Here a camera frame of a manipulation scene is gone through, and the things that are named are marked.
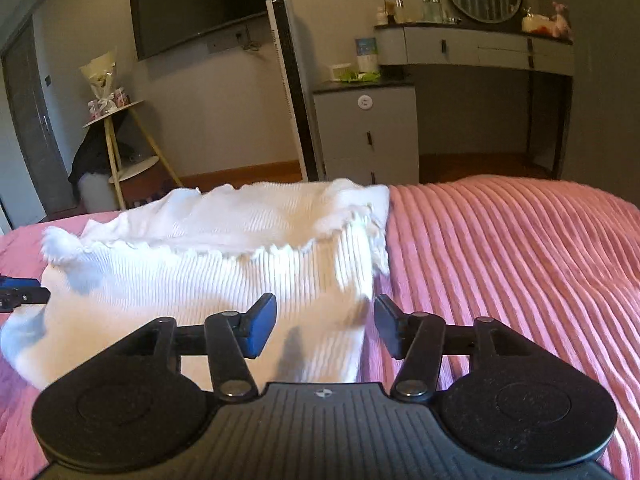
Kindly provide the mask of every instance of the black gripper base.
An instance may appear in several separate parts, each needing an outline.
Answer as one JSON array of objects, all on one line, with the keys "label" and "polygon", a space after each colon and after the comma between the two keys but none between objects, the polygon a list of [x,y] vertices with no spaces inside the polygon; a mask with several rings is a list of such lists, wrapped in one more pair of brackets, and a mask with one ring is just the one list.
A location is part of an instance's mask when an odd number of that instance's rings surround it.
[{"label": "black gripper base", "polygon": [[164,463],[99,475],[54,464],[38,478],[612,480],[595,462],[554,472],[482,462],[443,432],[429,408],[391,400],[379,384],[270,384],[254,402],[221,408],[200,440]]}]

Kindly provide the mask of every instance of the pink ribbed blanket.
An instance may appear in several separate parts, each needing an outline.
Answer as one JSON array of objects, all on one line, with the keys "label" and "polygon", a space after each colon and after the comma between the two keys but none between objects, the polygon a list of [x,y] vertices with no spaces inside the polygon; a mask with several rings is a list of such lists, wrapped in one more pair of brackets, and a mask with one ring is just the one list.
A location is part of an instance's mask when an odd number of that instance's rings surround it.
[{"label": "pink ribbed blanket", "polygon": [[[640,478],[640,211],[577,184],[500,177],[393,187],[391,200],[391,276],[377,292],[449,323],[496,317],[604,384],[620,421],[602,463],[621,480]],[[79,233],[87,219],[56,224]],[[1,273],[41,275],[42,229],[0,237]],[[398,368],[370,322],[362,380],[389,386]],[[466,372],[464,359],[444,359],[442,387]],[[35,396],[0,361],[2,480],[45,463],[30,429]]]}]

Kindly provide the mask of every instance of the vanity drawer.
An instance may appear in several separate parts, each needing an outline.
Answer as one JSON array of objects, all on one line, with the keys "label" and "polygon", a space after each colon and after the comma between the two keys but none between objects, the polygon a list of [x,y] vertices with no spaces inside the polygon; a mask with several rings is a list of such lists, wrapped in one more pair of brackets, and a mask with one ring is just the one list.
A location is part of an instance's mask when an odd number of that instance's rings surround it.
[{"label": "vanity drawer", "polygon": [[571,57],[574,56],[574,46],[555,40],[544,38],[532,38],[533,52],[543,56]]},{"label": "vanity drawer", "polygon": [[513,50],[528,52],[527,38],[517,34],[501,34],[500,32],[478,32],[479,48],[494,48],[497,50]]},{"label": "vanity drawer", "polygon": [[478,33],[440,27],[405,27],[409,64],[478,64]]},{"label": "vanity drawer", "polygon": [[529,54],[514,50],[495,50],[479,48],[478,57],[482,66],[499,66],[503,68],[517,68],[529,70]]},{"label": "vanity drawer", "polygon": [[376,31],[378,63],[380,65],[406,65],[404,28],[382,28]]},{"label": "vanity drawer", "polygon": [[536,70],[539,72],[551,72],[552,74],[574,75],[574,58],[558,56],[534,56]]},{"label": "vanity drawer", "polygon": [[[361,96],[372,107],[358,106]],[[362,88],[314,95],[325,160],[363,157],[382,150],[417,150],[418,126],[412,86]]]}]

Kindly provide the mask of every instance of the door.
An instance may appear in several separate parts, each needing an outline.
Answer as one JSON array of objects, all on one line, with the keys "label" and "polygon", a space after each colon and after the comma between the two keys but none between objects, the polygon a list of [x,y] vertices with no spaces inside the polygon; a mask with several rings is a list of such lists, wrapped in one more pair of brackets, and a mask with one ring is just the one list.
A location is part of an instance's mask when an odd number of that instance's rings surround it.
[{"label": "door", "polygon": [[15,133],[44,211],[49,215],[75,207],[47,115],[31,21],[2,56],[2,67]]},{"label": "door", "polygon": [[0,236],[8,234],[12,230],[9,219],[7,218],[2,199],[0,199]]}]

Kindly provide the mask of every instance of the wooden table leg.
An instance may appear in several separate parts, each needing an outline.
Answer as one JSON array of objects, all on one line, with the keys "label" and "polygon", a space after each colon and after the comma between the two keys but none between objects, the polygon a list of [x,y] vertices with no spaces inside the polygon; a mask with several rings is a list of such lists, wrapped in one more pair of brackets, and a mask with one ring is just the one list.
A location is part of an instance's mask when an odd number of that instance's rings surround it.
[{"label": "wooden table leg", "polygon": [[131,116],[133,117],[133,120],[136,121],[136,124],[137,124],[138,128],[140,129],[142,134],[145,136],[146,142],[148,142],[149,145],[151,146],[151,149],[154,150],[154,152],[156,152],[156,155],[160,159],[160,162],[162,162],[162,164],[164,165],[164,167],[168,171],[168,173],[171,176],[171,178],[174,180],[174,182],[178,186],[184,187],[184,184],[182,184],[182,182],[180,180],[180,177],[178,177],[178,175],[175,173],[173,168],[169,165],[169,161],[166,160],[166,158],[164,157],[164,155],[160,151],[160,147],[156,144],[154,138],[146,130],[146,128],[142,125],[142,122],[140,121],[140,117],[138,116],[138,112],[135,111],[133,108],[130,108],[129,111],[131,113]]},{"label": "wooden table leg", "polygon": [[111,176],[113,177],[113,185],[116,189],[116,197],[118,197],[118,204],[120,205],[120,209],[122,209],[123,211],[126,211],[127,205],[124,203],[122,190],[120,189],[118,167],[116,166],[115,153],[118,152],[118,147],[117,147],[117,144],[115,143],[116,135],[113,130],[113,120],[111,119],[111,117],[104,118],[104,135],[107,142],[107,151],[109,152],[109,164],[111,166]]},{"label": "wooden table leg", "polygon": [[118,171],[122,171],[122,159],[120,158],[120,150],[118,149],[118,141],[116,140],[116,131],[113,126],[113,120],[110,117],[105,119],[105,127],[107,121],[109,121],[109,124],[111,125],[109,128],[109,137],[111,139],[111,145],[113,146],[113,153],[116,156],[116,167],[118,168]]}]

